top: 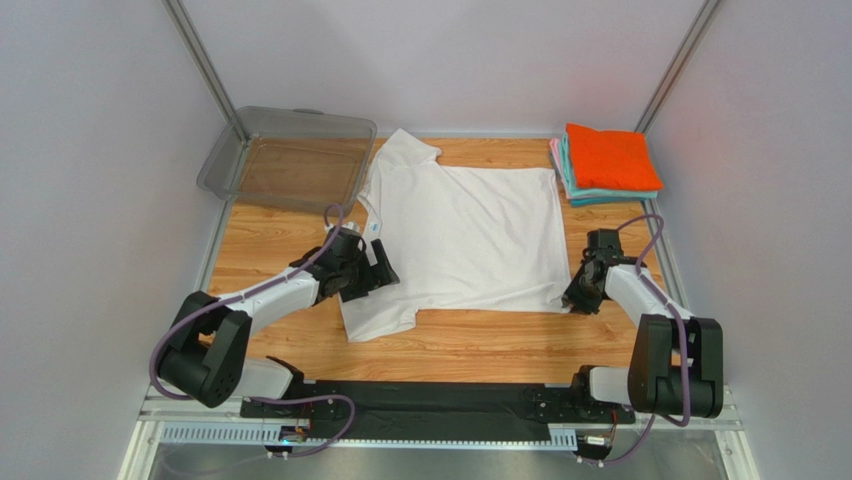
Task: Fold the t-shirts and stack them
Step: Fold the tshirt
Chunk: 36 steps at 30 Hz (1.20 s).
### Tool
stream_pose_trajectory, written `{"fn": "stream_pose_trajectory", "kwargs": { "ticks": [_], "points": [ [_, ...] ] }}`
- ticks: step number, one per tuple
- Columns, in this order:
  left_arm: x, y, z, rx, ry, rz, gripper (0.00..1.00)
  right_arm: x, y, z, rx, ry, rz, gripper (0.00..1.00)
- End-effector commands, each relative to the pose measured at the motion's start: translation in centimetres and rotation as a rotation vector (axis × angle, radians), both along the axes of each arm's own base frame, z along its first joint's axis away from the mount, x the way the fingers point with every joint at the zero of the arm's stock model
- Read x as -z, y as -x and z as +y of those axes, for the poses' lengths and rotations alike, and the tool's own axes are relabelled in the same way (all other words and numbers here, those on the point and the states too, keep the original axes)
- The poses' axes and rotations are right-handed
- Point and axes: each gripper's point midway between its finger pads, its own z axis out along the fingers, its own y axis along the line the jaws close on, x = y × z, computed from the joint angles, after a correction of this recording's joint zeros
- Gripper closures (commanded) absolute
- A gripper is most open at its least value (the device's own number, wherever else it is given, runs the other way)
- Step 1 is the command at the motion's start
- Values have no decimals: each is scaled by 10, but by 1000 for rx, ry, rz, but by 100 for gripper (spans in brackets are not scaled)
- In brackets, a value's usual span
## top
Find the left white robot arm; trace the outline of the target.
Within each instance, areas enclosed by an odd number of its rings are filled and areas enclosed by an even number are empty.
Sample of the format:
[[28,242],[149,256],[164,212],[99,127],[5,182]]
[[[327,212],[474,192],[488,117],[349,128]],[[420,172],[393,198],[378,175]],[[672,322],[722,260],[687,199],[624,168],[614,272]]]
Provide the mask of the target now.
[[152,352],[151,384],[166,397],[208,408],[231,397],[281,400],[295,370],[281,360],[249,358],[252,337],[329,298],[357,300],[399,281],[380,240],[333,228],[322,246],[264,282],[222,297],[188,295]]

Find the white t-shirt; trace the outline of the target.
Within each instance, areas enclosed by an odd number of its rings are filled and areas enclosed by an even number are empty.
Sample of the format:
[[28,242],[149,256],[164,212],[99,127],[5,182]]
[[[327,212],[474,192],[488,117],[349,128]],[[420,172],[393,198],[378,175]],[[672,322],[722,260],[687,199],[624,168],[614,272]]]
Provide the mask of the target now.
[[399,281],[342,303],[352,342],[410,330],[422,310],[562,308],[571,272],[553,170],[443,166],[440,153],[398,130],[371,162],[363,235]]

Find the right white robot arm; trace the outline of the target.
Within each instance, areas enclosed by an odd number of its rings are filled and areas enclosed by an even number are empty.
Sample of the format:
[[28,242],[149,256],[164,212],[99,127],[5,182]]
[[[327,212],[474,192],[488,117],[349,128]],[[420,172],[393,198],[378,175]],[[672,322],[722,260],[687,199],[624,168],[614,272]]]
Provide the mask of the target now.
[[679,426],[716,418],[724,406],[723,330],[675,302],[642,260],[622,250],[616,229],[587,235],[580,267],[562,295],[573,314],[618,304],[637,328],[628,367],[584,365],[571,387],[583,407],[613,404]]

